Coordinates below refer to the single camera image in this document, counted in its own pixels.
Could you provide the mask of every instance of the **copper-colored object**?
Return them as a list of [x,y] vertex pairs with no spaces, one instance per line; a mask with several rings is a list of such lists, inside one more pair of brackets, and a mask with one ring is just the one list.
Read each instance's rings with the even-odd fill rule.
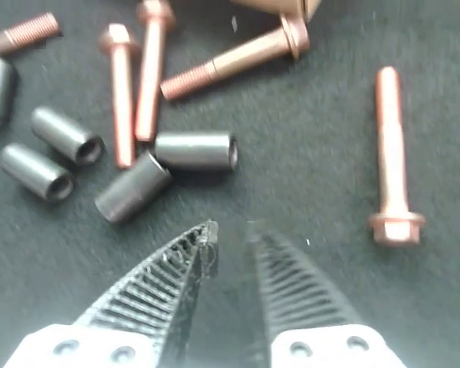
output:
[[176,17],[166,0],[145,0],[138,5],[137,13],[139,20],[146,24],[146,30],[135,136],[139,141],[153,142],[156,135],[166,32],[176,26]]
[[416,245],[425,218],[409,211],[399,74],[393,67],[376,76],[380,212],[370,216],[375,241],[393,247]]
[[24,23],[0,31],[0,55],[24,48],[44,38],[58,35],[60,32],[60,25],[54,15],[51,13],[39,15]]
[[163,81],[160,88],[167,100],[174,100],[288,52],[297,59],[309,47],[303,18],[281,16],[281,27]]
[[119,24],[110,24],[100,36],[99,44],[111,59],[114,149],[116,164],[125,169],[135,160],[131,55],[140,52],[140,46],[127,28]]
[[321,0],[232,0],[271,14],[287,14],[310,21]]

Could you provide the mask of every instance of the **screw hole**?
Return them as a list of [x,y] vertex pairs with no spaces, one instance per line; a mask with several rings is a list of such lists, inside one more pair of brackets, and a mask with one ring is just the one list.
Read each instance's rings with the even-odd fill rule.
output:
[[70,355],[78,349],[80,343],[76,340],[68,340],[59,343],[53,350],[54,355]]
[[368,343],[358,336],[352,336],[347,339],[347,347],[357,351],[367,351],[370,348]]
[[312,356],[312,349],[306,343],[300,341],[291,344],[290,353],[297,358],[308,358]]
[[111,360],[118,364],[125,364],[133,360],[136,353],[132,347],[120,347],[111,355]]

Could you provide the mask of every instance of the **black fabric surface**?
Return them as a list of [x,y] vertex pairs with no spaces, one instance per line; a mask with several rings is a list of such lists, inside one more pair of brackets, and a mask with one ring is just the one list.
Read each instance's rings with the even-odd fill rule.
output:
[[[188,366],[244,366],[249,352],[259,360],[242,232],[245,220],[265,217],[303,245],[408,367],[460,367],[460,0],[323,0],[309,26],[312,48],[297,63],[284,57],[162,102],[161,130],[233,130],[239,169],[223,179],[177,175],[116,228],[93,202],[117,173],[109,61],[96,41],[111,21],[141,40],[135,4],[0,2],[0,29],[51,11],[64,31],[8,58],[21,84],[0,150],[22,142],[58,157],[31,133],[39,104],[66,111],[107,143],[100,163],[74,170],[75,193],[58,206],[0,169],[0,366],[25,334],[73,322],[151,251],[207,218],[222,227],[222,263],[220,277],[202,286]],[[226,0],[173,7],[179,24],[168,38],[166,75],[278,25]],[[422,247],[406,250],[377,247],[366,224],[378,209],[373,82],[386,64],[402,75],[410,205],[428,221]]]

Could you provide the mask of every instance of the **hex head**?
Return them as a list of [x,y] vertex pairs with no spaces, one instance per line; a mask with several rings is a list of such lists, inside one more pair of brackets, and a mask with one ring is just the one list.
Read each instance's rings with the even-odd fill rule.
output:
[[100,50],[105,54],[109,54],[113,46],[117,44],[126,45],[132,52],[140,50],[140,46],[125,25],[111,23],[99,37]]
[[145,0],[136,7],[138,19],[146,24],[150,20],[159,19],[171,30],[176,26],[176,16],[166,0]]
[[400,215],[378,213],[370,217],[375,242],[388,247],[409,247],[420,242],[424,216],[407,212]]
[[283,28],[290,52],[295,59],[298,59],[303,51],[310,48],[307,24],[302,17],[281,16],[281,27]]

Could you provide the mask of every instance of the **copper bolt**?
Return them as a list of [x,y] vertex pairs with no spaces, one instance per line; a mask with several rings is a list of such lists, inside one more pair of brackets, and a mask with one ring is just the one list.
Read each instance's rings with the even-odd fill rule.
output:
[[114,150],[116,164],[125,169],[135,160],[131,55],[140,52],[140,46],[127,28],[119,24],[109,25],[100,36],[99,44],[102,52],[111,59]]
[[162,94],[167,100],[174,100],[288,52],[298,59],[309,47],[304,19],[282,15],[281,27],[274,31],[163,81],[160,86]]
[[399,74],[384,67],[376,76],[380,212],[370,216],[375,241],[393,247],[416,245],[426,223],[409,211]]
[[166,32],[176,26],[176,17],[165,0],[145,0],[138,5],[136,11],[139,20],[146,24],[146,30],[135,135],[140,141],[153,142],[156,135]]
[[51,13],[39,15],[0,31],[0,55],[24,48],[44,38],[58,35],[61,32],[60,25]]

